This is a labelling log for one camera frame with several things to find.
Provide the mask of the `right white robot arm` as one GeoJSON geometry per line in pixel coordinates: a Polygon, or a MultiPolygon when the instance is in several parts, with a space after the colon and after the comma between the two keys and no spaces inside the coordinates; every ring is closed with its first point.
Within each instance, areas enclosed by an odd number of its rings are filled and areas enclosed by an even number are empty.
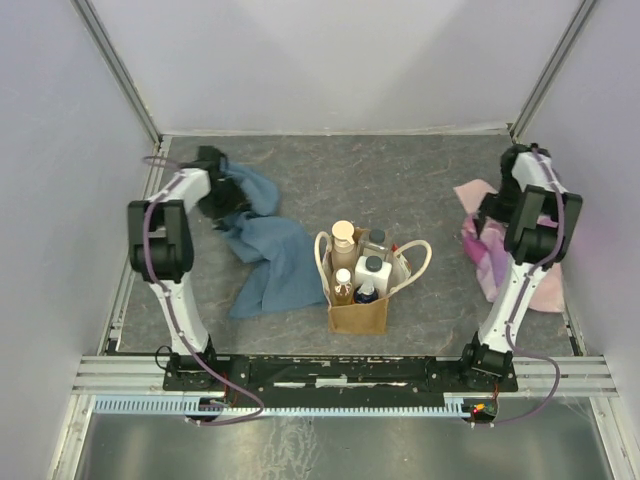
{"type": "Polygon", "coordinates": [[[468,390],[491,389],[512,372],[517,333],[540,283],[569,249],[583,198],[569,192],[548,150],[514,144],[500,159],[501,183],[471,211],[463,245],[497,288],[488,318],[465,345],[457,367],[468,390]]]}

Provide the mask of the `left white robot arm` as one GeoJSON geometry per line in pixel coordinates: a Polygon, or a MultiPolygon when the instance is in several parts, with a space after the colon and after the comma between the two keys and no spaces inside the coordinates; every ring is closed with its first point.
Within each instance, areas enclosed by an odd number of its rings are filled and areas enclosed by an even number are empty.
{"type": "Polygon", "coordinates": [[[226,218],[249,206],[231,176],[227,155],[207,145],[198,148],[193,161],[180,164],[159,192],[127,206],[131,268],[154,292],[171,333],[164,370],[171,375],[186,371],[199,390],[215,387],[221,368],[192,289],[195,250],[188,214],[198,209],[220,229],[226,218]]]}

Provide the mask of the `pink cloth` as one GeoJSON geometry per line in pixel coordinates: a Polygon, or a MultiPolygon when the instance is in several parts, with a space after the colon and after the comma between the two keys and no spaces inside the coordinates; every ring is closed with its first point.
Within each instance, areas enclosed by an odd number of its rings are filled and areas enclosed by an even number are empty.
{"type": "MultiPolygon", "coordinates": [[[[489,219],[477,237],[473,214],[488,193],[496,190],[487,182],[475,179],[454,188],[467,214],[461,234],[465,253],[475,265],[476,279],[489,302],[494,302],[507,273],[508,255],[504,249],[506,228],[489,219]]],[[[565,310],[562,269],[554,264],[536,287],[529,308],[542,313],[563,313],[565,310]]]]}

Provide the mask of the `beige pump lotion bottle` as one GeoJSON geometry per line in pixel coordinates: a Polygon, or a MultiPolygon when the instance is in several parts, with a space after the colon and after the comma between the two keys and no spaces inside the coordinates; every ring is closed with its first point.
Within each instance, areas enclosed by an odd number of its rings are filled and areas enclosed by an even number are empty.
{"type": "Polygon", "coordinates": [[[332,251],[331,262],[334,270],[353,270],[357,258],[357,244],[355,242],[354,225],[347,220],[335,222],[331,229],[332,251]]]}

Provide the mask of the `blue cloth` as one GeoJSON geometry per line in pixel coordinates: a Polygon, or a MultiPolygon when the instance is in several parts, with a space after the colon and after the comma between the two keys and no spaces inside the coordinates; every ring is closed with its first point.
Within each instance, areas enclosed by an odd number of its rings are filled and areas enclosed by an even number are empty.
{"type": "Polygon", "coordinates": [[[245,194],[249,208],[223,217],[216,229],[243,263],[254,266],[229,316],[245,319],[324,305],[314,239],[299,222],[277,214],[276,184],[236,162],[228,163],[224,173],[245,194]]]}

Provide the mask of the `clear square bottle black cap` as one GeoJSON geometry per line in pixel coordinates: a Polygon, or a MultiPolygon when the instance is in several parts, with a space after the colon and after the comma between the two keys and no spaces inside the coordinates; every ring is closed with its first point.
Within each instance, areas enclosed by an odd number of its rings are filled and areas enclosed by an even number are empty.
{"type": "Polygon", "coordinates": [[[391,240],[381,229],[364,231],[358,241],[361,256],[375,256],[386,261],[391,253],[391,240]]]}

